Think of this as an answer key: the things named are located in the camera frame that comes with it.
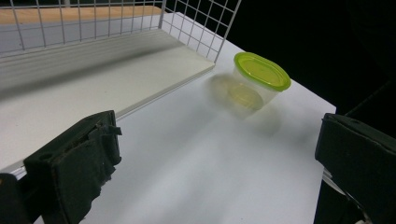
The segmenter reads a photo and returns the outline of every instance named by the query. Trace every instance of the wire rack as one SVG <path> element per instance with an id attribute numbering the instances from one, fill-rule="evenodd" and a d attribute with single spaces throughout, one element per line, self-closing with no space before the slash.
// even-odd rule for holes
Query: wire rack
<path id="1" fill-rule="evenodd" d="M 241 0 L 0 3 L 0 56 L 162 29 L 216 62 Z"/>

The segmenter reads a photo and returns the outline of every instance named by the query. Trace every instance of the plastic container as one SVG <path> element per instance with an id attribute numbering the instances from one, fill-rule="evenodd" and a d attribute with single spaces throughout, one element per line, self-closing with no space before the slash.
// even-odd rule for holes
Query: plastic container
<path id="1" fill-rule="evenodd" d="M 260 110 L 289 88 L 289 75 L 276 63 L 251 52 L 235 54 L 230 98 L 248 110 Z"/>

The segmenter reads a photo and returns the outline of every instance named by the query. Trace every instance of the white table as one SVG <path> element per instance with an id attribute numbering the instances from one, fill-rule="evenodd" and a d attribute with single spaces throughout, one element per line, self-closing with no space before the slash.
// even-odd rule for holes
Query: white table
<path id="1" fill-rule="evenodd" d="M 313 222 L 335 107 L 295 81 L 246 119 L 216 106 L 208 81 L 240 50 L 226 42 L 213 71 L 118 119 L 122 162 L 82 223 Z"/>

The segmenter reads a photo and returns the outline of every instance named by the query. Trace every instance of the metal wire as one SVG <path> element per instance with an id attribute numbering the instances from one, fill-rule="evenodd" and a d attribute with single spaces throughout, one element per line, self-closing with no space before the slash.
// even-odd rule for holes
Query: metal wire
<path id="1" fill-rule="evenodd" d="M 134 35 L 153 29 L 163 29 L 215 62 L 241 2 L 241 0 L 120 0 L 118 2 L 107 0 L 101 3 L 97 0 L 52 1 L 52 4 L 40 4 L 40 0 L 35 0 L 34 4 L 26 6 L 9 0 L 9 4 L 2 4 L 0 13 L 9 16 L 0 17 L 0 57 L 10 52 L 24 53 L 28 49 L 44 49 L 103 37 Z M 213 14 L 212 7 L 220 8 L 219 13 Z"/>

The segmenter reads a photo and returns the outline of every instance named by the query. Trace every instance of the clear plastic container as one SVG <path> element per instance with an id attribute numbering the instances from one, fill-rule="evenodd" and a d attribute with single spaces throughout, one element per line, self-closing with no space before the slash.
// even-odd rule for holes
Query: clear plastic container
<path id="1" fill-rule="evenodd" d="M 230 98 L 247 110 L 260 110 L 289 88 L 289 75 L 276 63 L 251 52 L 235 54 L 235 82 L 228 87 Z"/>

